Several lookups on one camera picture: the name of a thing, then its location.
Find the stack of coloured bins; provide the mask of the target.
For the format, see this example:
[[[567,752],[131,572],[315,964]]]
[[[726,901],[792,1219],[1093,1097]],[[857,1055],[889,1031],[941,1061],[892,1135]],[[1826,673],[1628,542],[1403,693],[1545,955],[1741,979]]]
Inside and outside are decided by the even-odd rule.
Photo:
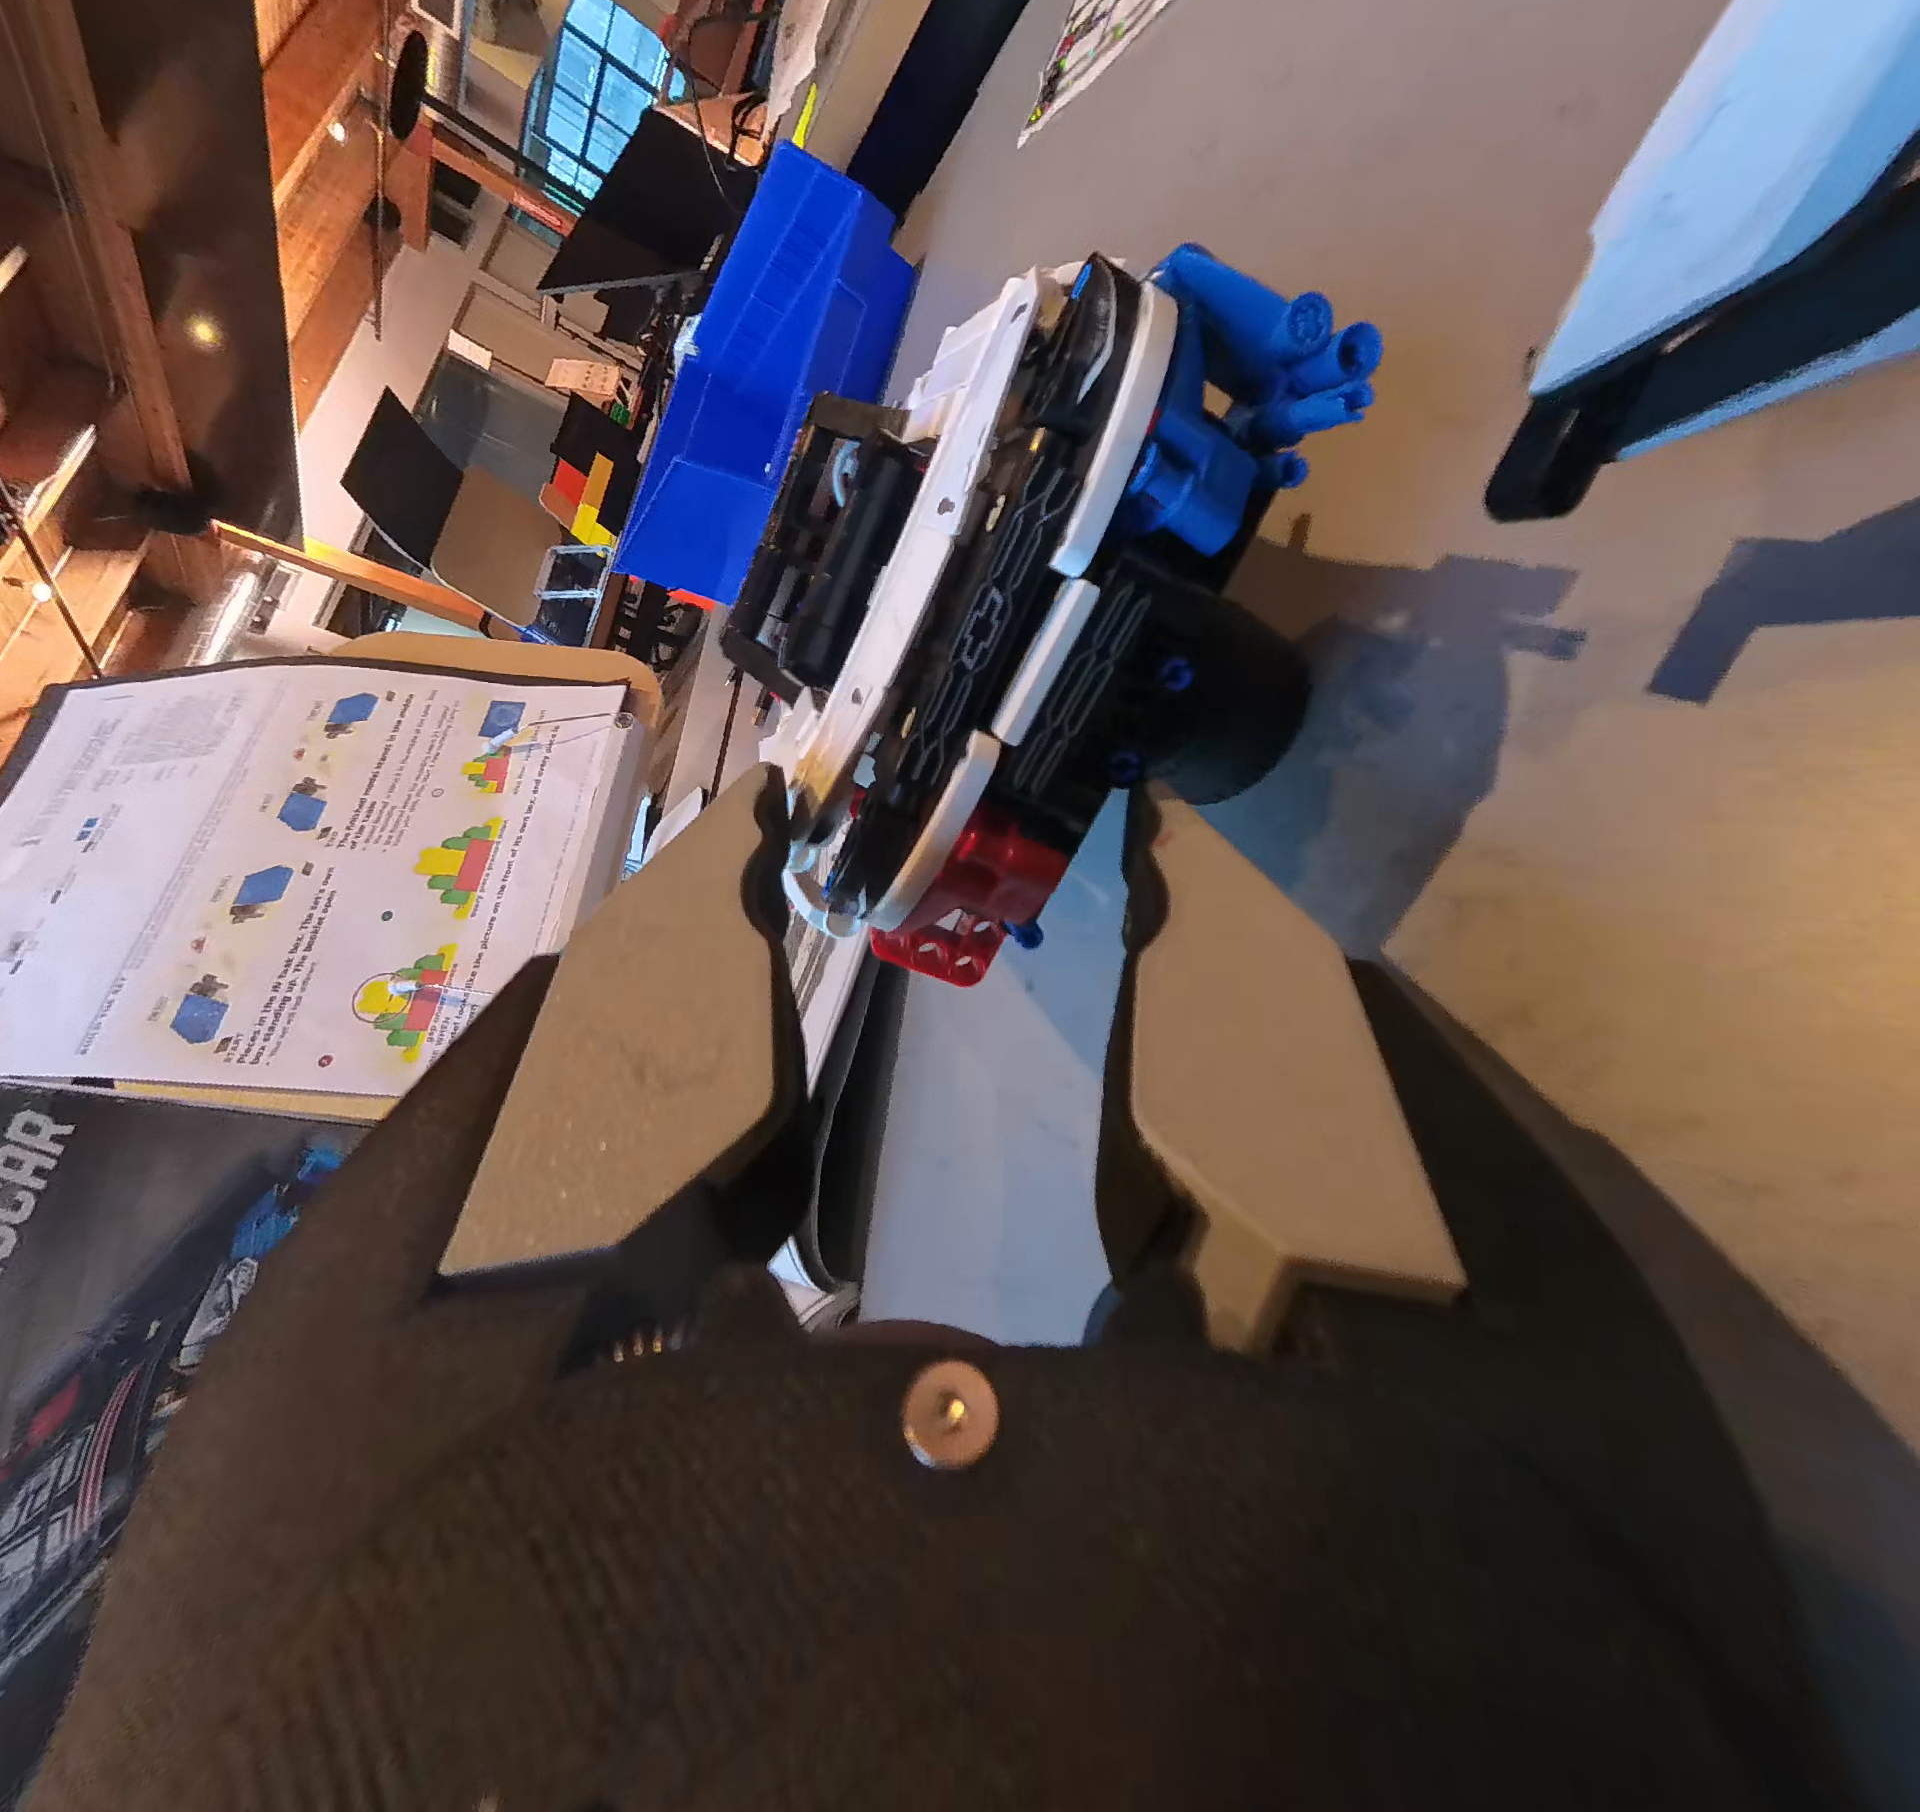
[[[568,395],[550,437],[550,474],[540,486],[543,511],[585,550],[611,551],[628,524],[640,481],[640,437]]]

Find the small paned window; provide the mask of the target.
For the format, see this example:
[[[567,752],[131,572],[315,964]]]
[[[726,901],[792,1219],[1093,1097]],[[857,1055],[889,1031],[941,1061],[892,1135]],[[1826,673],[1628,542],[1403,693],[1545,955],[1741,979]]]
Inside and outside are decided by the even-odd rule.
[[[671,85],[661,42],[613,0],[573,0],[531,109],[531,155],[591,200]]]

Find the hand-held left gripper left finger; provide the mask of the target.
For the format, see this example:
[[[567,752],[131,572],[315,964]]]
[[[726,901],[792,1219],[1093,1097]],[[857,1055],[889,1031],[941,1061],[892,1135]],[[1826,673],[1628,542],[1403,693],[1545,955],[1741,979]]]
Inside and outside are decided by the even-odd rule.
[[[790,806],[763,766],[562,945],[439,1272],[492,1280],[634,1244],[732,1185],[804,1094],[783,964]]]

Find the instruction sign board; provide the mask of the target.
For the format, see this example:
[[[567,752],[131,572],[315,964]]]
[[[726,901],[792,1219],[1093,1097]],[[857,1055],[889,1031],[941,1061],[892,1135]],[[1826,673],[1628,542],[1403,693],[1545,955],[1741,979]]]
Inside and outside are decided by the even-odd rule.
[[[617,887],[659,678],[425,641],[73,684],[3,766],[3,1079],[391,1104]]]

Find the black toy car box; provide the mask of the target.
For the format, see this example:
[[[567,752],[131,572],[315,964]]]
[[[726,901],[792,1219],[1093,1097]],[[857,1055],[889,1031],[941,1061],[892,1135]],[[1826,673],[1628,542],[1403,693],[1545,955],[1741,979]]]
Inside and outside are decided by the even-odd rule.
[[[360,1138],[3,1089],[3,1733],[61,1702],[187,1386]]]

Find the background table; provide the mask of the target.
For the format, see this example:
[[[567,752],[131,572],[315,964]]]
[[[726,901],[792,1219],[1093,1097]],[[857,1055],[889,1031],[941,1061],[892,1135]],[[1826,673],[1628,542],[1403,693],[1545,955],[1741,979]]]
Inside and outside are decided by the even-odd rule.
[[[810,80],[808,152],[872,195],[896,222],[947,144],[1029,0],[848,0]],[[801,97],[768,124],[783,136]]]

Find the grey desk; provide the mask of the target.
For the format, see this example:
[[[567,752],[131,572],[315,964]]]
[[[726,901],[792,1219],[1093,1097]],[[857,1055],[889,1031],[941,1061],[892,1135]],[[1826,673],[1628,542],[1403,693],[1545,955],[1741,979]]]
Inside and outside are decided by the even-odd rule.
[[[1205,241],[1385,338],[1238,597],[1309,739],[1220,830],[1539,1094],[1786,1532],[1917,1539],[1917,366],[1482,489],[1726,0],[1176,0],[1020,146],[1029,0],[905,217],[892,389],[1024,267]]]

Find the black monitor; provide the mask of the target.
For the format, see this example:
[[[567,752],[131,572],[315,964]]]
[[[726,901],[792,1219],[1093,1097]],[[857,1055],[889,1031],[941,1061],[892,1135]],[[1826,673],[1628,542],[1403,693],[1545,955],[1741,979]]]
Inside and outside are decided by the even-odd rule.
[[[759,167],[671,110],[644,110],[625,149],[540,277],[540,299],[677,282],[737,232]]]

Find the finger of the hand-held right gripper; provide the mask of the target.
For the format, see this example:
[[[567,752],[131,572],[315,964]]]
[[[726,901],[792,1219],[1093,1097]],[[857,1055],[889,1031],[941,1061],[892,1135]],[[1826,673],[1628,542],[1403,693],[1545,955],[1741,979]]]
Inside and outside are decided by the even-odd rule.
[[[1917,0],[1728,0],[1588,231],[1485,483],[1561,520],[1603,465],[1917,356]]]

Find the toy brick race car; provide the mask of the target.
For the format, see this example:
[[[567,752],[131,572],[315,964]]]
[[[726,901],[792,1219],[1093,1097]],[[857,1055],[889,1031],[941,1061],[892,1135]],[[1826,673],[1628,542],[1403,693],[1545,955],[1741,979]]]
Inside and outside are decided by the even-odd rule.
[[[1164,746],[1161,666],[1384,335],[1197,246],[1005,283],[895,410],[816,398],[722,633],[783,708],[783,895],[936,983],[1035,952],[1106,803]]]

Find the open instruction booklet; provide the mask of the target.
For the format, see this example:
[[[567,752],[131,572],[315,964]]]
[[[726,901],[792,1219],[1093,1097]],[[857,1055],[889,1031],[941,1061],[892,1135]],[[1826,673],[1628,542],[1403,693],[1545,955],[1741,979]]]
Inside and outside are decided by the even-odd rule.
[[[866,1264],[905,988],[860,942],[834,942],[798,921],[783,952],[801,1018],[810,1188],[774,1272],[810,1298],[814,1316],[848,1317]]]

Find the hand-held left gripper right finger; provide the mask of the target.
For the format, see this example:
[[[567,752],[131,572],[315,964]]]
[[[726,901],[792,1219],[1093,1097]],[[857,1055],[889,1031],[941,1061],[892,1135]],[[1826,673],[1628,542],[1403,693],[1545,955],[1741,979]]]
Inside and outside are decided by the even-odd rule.
[[[1160,785],[1129,797],[1124,887],[1097,1320],[1261,1354],[1305,1290],[1451,1307],[1467,1271],[1337,942]]]

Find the black wall screen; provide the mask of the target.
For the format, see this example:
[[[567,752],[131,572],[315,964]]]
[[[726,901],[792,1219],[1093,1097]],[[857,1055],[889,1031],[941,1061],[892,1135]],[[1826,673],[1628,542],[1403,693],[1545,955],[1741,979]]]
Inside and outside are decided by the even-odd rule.
[[[342,468],[342,492],[373,524],[377,542],[416,572],[431,575],[462,481],[465,471],[443,457],[395,392],[380,389]]]

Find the blue plastic bin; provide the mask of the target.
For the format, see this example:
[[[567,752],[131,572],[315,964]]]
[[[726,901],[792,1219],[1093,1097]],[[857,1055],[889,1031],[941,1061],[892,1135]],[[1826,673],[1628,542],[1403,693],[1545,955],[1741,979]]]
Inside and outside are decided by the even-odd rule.
[[[913,296],[895,214],[808,149],[774,146],[677,366],[611,572],[729,605],[808,405],[881,398]]]

